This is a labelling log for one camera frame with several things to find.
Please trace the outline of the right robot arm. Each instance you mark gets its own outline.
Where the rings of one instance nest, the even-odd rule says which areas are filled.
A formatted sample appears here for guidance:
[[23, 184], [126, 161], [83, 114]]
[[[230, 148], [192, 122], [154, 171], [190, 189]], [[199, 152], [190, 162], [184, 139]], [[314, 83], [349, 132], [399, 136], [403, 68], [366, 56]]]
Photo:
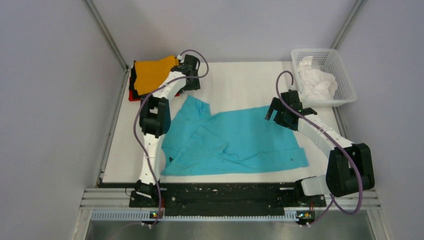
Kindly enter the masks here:
[[375, 186], [370, 148], [353, 143], [326, 125], [312, 108], [304, 108], [296, 90], [274, 97], [265, 115], [266, 120], [299, 132], [327, 157], [326, 173], [295, 182], [293, 200], [307, 206], [317, 195], [334, 197], [370, 190]]

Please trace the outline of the teal polo shirt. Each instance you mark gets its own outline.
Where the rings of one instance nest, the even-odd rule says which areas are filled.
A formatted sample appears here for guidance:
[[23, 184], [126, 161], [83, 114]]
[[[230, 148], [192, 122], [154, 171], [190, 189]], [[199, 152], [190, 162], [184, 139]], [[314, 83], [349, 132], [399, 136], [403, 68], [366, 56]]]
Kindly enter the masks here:
[[292, 130], [265, 119], [267, 106], [211, 114], [210, 105], [187, 97], [161, 148], [164, 176], [256, 174], [309, 165]]

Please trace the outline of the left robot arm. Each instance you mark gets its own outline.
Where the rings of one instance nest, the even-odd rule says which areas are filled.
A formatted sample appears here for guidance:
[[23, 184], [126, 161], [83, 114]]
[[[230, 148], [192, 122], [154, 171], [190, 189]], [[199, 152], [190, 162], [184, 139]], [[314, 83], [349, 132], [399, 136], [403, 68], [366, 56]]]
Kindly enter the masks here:
[[138, 124], [143, 133], [143, 163], [135, 192], [149, 207], [160, 202], [157, 183], [164, 165], [162, 141], [171, 126], [170, 102], [178, 94], [200, 89], [200, 60], [190, 54], [157, 61], [135, 61], [131, 70], [133, 89], [140, 96]]

